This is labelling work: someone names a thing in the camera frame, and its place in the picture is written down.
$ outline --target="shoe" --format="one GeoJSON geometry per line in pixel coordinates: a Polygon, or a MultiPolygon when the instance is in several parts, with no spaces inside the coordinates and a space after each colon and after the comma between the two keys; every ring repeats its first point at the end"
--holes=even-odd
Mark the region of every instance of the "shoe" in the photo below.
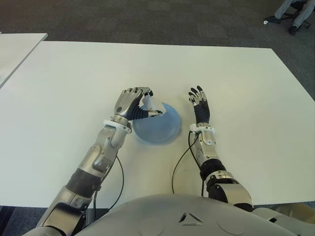
{"type": "Polygon", "coordinates": [[[281,23],[281,19],[277,19],[275,16],[270,16],[270,17],[266,18],[265,21],[277,23],[277,24],[281,23]]]}
{"type": "Polygon", "coordinates": [[[289,34],[291,35],[295,35],[296,34],[296,31],[297,31],[297,27],[296,26],[291,26],[289,29],[289,34]]]}

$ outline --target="wire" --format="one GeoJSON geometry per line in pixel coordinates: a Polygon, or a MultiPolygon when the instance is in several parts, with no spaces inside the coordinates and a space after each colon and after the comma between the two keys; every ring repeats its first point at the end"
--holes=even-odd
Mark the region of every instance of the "wire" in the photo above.
{"type": "Polygon", "coordinates": [[[177,162],[177,164],[176,164],[176,166],[175,166],[175,168],[174,168],[174,170],[173,170],[173,174],[172,174],[172,192],[173,192],[173,193],[175,193],[175,192],[174,192],[174,174],[175,174],[176,168],[177,168],[178,164],[181,162],[181,160],[182,160],[182,158],[184,157],[184,155],[185,155],[185,154],[188,152],[188,150],[191,148],[191,146],[193,146],[193,145],[196,143],[196,141],[198,140],[198,138],[199,138],[199,134],[198,134],[197,138],[195,139],[195,141],[193,141],[192,145],[190,145],[190,146],[187,148],[187,150],[183,153],[183,155],[181,156],[181,158],[179,158],[179,160],[178,160],[178,162],[177,162]]]}
{"type": "Polygon", "coordinates": [[[201,186],[201,196],[203,197],[203,191],[205,188],[205,181],[202,181],[202,186],[201,186]]]}
{"type": "Polygon", "coordinates": [[[120,162],[120,159],[118,158],[118,156],[116,156],[116,157],[117,157],[117,160],[118,160],[118,162],[119,162],[120,168],[122,169],[122,174],[123,174],[123,184],[122,184],[122,188],[121,188],[121,190],[120,190],[120,193],[119,193],[118,198],[116,199],[116,201],[114,202],[114,204],[112,204],[112,206],[111,206],[108,210],[111,210],[111,209],[114,207],[114,205],[118,202],[118,200],[119,200],[120,196],[122,195],[122,192],[123,192],[123,189],[124,189],[124,184],[125,184],[124,169],[123,169],[122,163],[120,162]]]}
{"type": "Polygon", "coordinates": [[[192,154],[193,159],[195,160],[195,162],[196,162],[198,168],[200,169],[199,163],[198,163],[198,161],[197,161],[197,159],[196,159],[196,157],[195,157],[195,155],[193,154],[192,149],[191,149],[191,147],[192,147],[192,145],[190,145],[190,134],[191,134],[191,133],[192,133],[192,132],[190,131],[190,132],[189,132],[189,135],[188,135],[188,146],[189,146],[189,149],[190,149],[190,152],[191,152],[191,154],[192,154]]]}
{"type": "Polygon", "coordinates": [[[96,198],[97,198],[97,193],[98,193],[98,191],[95,191],[94,197],[93,197],[94,218],[93,218],[92,222],[94,222],[96,220],[96,198]]]}
{"type": "MultiPolygon", "coordinates": [[[[199,163],[198,163],[198,161],[197,161],[197,159],[196,159],[196,157],[195,157],[195,155],[193,154],[193,151],[192,151],[192,149],[191,149],[191,146],[190,146],[190,134],[191,134],[192,132],[190,132],[189,133],[189,137],[188,137],[188,145],[189,145],[189,147],[190,147],[190,152],[191,152],[191,154],[192,154],[192,157],[194,158],[194,160],[195,160],[195,162],[196,162],[196,164],[197,164],[197,166],[199,167],[199,169],[200,169],[200,166],[199,166],[199,163]]],[[[204,191],[204,187],[205,187],[205,182],[202,180],[202,185],[201,185],[201,196],[203,197],[203,191],[204,191]]]]}
{"type": "MultiPolygon", "coordinates": [[[[114,205],[118,202],[120,196],[122,195],[122,192],[123,192],[123,189],[124,189],[124,184],[125,184],[125,175],[124,175],[124,169],[123,169],[122,163],[120,162],[120,159],[118,158],[118,156],[116,156],[116,158],[117,158],[117,160],[118,160],[118,162],[119,162],[119,165],[120,165],[120,167],[121,167],[121,169],[122,169],[123,184],[122,184],[122,188],[121,188],[121,190],[120,190],[120,193],[119,193],[118,198],[116,199],[116,201],[114,202],[114,204],[112,204],[112,206],[111,206],[108,210],[111,210],[111,209],[114,207],[114,205]]],[[[94,218],[93,218],[93,221],[92,221],[92,222],[94,222],[94,221],[96,220],[96,198],[97,198],[97,193],[98,193],[98,191],[95,191],[94,197],[93,197],[94,218]]]]}

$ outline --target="gray carpet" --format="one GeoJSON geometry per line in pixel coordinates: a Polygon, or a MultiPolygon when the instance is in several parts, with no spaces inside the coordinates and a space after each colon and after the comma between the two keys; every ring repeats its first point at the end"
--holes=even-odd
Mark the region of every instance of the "gray carpet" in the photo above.
{"type": "MultiPolygon", "coordinates": [[[[290,21],[263,25],[281,2],[0,0],[0,31],[46,32],[47,40],[57,41],[272,48],[314,99],[315,14],[309,18],[313,25],[295,36],[287,32],[290,21]]],[[[43,211],[15,208],[4,235],[18,236],[33,228],[43,211]]]]}

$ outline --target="blue bowl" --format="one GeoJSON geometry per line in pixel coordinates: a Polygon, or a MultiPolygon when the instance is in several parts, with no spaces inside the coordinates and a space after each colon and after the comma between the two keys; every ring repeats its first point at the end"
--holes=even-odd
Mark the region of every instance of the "blue bowl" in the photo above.
{"type": "Polygon", "coordinates": [[[160,117],[136,119],[132,122],[136,135],[152,144],[169,143],[176,138],[181,129],[181,119],[177,111],[163,103],[166,113],[160,117]]]}

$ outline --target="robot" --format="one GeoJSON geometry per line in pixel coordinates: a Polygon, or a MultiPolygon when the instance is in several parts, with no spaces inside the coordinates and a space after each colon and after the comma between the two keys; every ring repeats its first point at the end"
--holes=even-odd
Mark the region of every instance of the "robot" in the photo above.
{"type": "Polygon", "coordinates": [[[151,89],[123,90],[112,119],[104,122],[96,142],[69,182],[61,188],[37,227],[25,236],[314,235],[315,225],[270,209],[253,209],[248,191],[226,170],[216,153],[207,98],[199,86],[189,92],[196,117],[196,123],[190,126],[189,148],[209,196],[160,194],[139,198],[82,229],[80,223],[93,194],[110,172],[125,136],[131,133],[129,121],[165,112],[140,109],[143,96],[153,96],[151,89]]]}

